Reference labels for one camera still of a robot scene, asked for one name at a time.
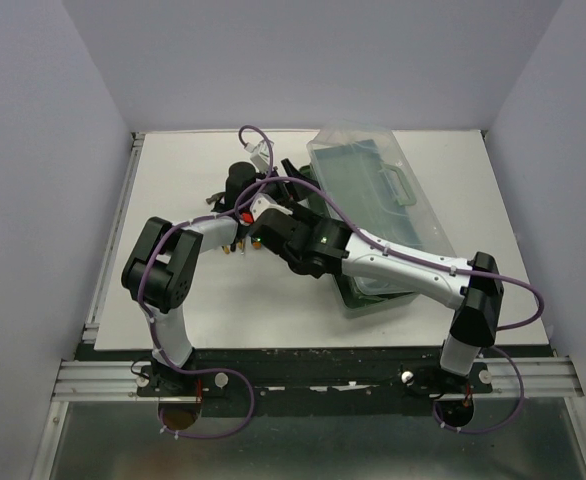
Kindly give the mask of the grey translucent tool box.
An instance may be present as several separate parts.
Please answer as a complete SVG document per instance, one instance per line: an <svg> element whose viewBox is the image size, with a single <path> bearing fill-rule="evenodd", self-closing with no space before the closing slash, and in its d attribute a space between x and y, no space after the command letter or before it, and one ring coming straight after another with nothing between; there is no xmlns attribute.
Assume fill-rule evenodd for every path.
<svg viewBox="0 0 586 480"><path fill-rule="evenodd" d="M395 244L458 257L393 132L370 124L332 121L307 143L308 166L328 197L360 229ZM347 318L432 299L386 280L333 276Z"/></svg>

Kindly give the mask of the yellow black pliers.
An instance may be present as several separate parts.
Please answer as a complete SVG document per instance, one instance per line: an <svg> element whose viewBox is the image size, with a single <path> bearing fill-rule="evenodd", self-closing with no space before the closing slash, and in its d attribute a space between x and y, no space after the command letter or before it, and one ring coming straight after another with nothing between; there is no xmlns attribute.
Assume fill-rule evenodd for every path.
<svg viewBox="0 0 586 480"><path fill-rule="evenodd" d="M244 242L237 242L231 245L225 245L222 247L222 249L226 255L231 253L239 253L240 255L244 255L246 252L246 244Z"/></svg>

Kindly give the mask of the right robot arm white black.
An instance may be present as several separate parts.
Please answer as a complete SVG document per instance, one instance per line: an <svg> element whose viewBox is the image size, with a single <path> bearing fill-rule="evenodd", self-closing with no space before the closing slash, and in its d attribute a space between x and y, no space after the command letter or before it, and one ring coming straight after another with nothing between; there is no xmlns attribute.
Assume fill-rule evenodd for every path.
<svg viewBox="0 0 586 480"><path fill-rule="evenodd" d="M466 260L393 244L343 221L260 203L251 209L250 235L297 275L362 277L424 295L454 311L433 379L453 392L469 380L475 358L494 345L504 286L495 259Z"/></svg>

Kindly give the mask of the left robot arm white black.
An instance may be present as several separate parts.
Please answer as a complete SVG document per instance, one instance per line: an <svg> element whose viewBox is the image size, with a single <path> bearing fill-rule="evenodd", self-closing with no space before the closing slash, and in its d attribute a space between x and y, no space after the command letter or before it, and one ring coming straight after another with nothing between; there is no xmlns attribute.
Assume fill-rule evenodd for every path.
<svg viewBox="0 0 586 480"><path fill-rule="evenodd" d="M152 358L164 367L160 382L174 395L187 393L195 380L186 364L193 352L184 323L182 304L189 293L200 254L223 248L230 252L246 238L254 216L249 212L252 194L242 193L260 180L277 175L271 162L236 162L229 168L225 190L215 200L208 216L174 225L149 218L125 263L122 286L145 314L151 339Z"/></svg>

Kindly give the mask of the small claw hammer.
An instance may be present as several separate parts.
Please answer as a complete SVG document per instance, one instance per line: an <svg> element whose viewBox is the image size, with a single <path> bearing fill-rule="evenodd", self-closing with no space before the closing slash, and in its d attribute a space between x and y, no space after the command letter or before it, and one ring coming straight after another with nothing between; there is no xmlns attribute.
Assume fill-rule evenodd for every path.
<svg viewBox="0 0 586 480"><path fill-rule="evenodd" d="M225 196L224 192L217 192L217 193L211 195L210 197L206 198L205 202L207 205L212 205L212 204L218 203L221 200L223 200L224 196Z"/></svg>

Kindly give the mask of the black mounting rail base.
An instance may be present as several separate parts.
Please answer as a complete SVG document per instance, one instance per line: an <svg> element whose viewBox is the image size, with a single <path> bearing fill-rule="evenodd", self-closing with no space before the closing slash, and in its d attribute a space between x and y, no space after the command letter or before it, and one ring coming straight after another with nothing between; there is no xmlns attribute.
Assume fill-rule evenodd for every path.
<svg viewBox="0 0 586 480"><path fill-rule="evenodd" d="M439 367L437 347L197 349L177 373L153 360L137 394L206 417L426 416L435 400L492 392L474 363L468 377Z"/></svg>

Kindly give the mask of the aluminium extrusion frame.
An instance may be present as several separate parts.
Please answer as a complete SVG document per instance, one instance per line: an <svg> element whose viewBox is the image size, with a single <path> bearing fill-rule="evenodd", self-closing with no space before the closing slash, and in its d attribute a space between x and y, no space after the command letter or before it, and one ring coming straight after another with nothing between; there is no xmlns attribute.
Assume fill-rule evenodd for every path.
<svg viewBox="0 0 586 480"><path fill-rule="evenodd" d="M128 361L64 361L32 479L127 479L157 438L157 400L138 395Z"/></svg>

